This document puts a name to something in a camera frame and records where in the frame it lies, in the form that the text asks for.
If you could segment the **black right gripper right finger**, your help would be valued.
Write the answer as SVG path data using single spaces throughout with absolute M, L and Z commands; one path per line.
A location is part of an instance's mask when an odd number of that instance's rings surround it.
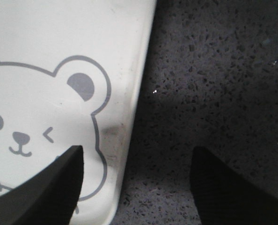
M 278 199 L 245 180 L 205 147 L 193 149 L 190 188 L 204 225 L 278 225 Z

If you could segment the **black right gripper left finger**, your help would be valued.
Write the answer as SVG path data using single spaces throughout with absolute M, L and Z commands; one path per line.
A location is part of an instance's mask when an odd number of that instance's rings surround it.
M 40 173 L 0 196 L 0 225 L 69 224 L 83 175 L 83 147 L 71 146 Z

